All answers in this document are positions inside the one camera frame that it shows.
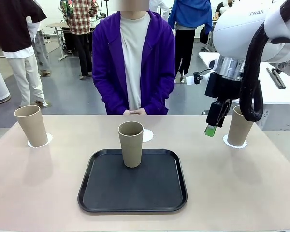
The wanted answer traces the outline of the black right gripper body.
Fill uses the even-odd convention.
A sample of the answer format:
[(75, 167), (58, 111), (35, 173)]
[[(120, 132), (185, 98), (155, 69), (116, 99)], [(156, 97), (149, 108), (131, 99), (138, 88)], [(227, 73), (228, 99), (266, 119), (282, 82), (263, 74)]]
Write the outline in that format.
[(205, 95), (212, 98), (238, 99), (240, 95), (241, 81), (229, 80), (212, 72), (209, 75)]

